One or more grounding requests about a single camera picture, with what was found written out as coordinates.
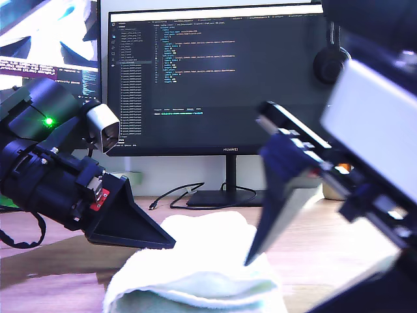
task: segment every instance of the screw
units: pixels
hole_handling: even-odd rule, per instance
[[[397,233],[398,236],[400,236],[402,238],[408,238],[412,235],[412,231],[410,231],[408,228],[406,228],[404,226],[396,227],[395,232]]]
[[[330,171],[333,168],[333,164],[328,161],[324,161],[322,164],[320,164],[320,167],[324,171]]]

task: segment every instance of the black mount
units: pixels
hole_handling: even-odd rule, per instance
[[[253,192],[239,190],[236,186],[236,155],[226,155],[226,182],[225,190],[199,190],[188,200],[190,207],[221,207],[224,205],[239,204],[241,207],[261,207],[263,191],[257,191],[256,197]]]

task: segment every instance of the computer monitor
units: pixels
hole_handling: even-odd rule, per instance
[[[326,46],[321,5],[110,12],[108,27],[108,105],[121,120],[110,155],[226,155],[229,195],[189,204],[236,200],[235,156],[268,139],[255,122],[262,101],[325,136],[332,86],[313,73]]]
[[[101,100],[98,25],[93,0],[0,0],[0,103],[37,77],[59,82],[80,103]],[[16,208],[2,195],[0,207]]]

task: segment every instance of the wooden desk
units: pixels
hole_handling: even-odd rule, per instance
[[[148,211],[152,198],[138,204],[158,223],[172,214],[199,216],[211,211],[170,210],[169,200]],[[365,271],[397,248],[366,220],[347,223],[336,213],[340,202],[319,200],[296,217],[268,251],[280,274],[289,313],[305,312],[332,290]],[[256,225],[260,208],[234,208]],[[17,241],[37,241],[36,220],[27,213],[0,215],[1,228]],[[136,250],[94,246],[82,232],[46,219],[42,246],[17,250],[0,243],[1,313],[102,311],[111,277]]]

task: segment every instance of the cable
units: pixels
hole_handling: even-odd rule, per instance
[[[18,207],[7,207],[6,205],[0,205],[0,214],[1,213],[13,213],[13,212],[25,212],[25,211]]]
[[[240,201],[240,202],[236,202],[236,203],[232,203],[232,204],[228,204],[228,205],[223,205],[223,206],[219,206],[219,207],[186,207],[186,206],[178,206],[175,205],[178,201],[180,201],[181,199],[183,199],[183,197],[185,197],[187,194],[189,194],[191,191],[194,191],[195,189],[200,188],[201,186],[203,186],[204,183],[195,183],[195,184],[189,184],[189,185],[184,185],[184,186],[180,186],[177,188],[174,188],[173,190],[170,190],[169,192],[166,192],[165,194],[163,194],[162,196],[158,197],[155,201],[153,201],[151,203],[151,205],[149,206],[149,210],[153,210],[156,208],[156,206],[158,205],[158,201],[161,200],[162,198],[166,197],[167,195],[173,193],[174,191],[177,191],[179,189],[183,189],[183,188],[187,188],[187,187],[191,187],[193,186],[193,188],[190,191],[186,191],[185,193],[183,193],[181,196],[179,196],[177,199],[175,199],[174,201],[172,201],[169,204],[169,207],[171,209],[187,209],[187,210],[196,210],[196,211],[204,211],[204,210],[218,210],[218,209],[225,209],[227,207],[238,207],[239,205],[248,203],[249,201],[252,201],[253,199],[255,199],[256,197],[256,191],[254,191],[253,189],[250,188],[245,188],[245,187],[241,187],[241,186],[234,186],[237,189],[242,189],[242,190],[246,190],[246,191],[250,191],[253,192],[253,196]],[[223,190],[223,187],[226,185],[226,183],[223,183],[222,186],[220,187],[220,190]]]

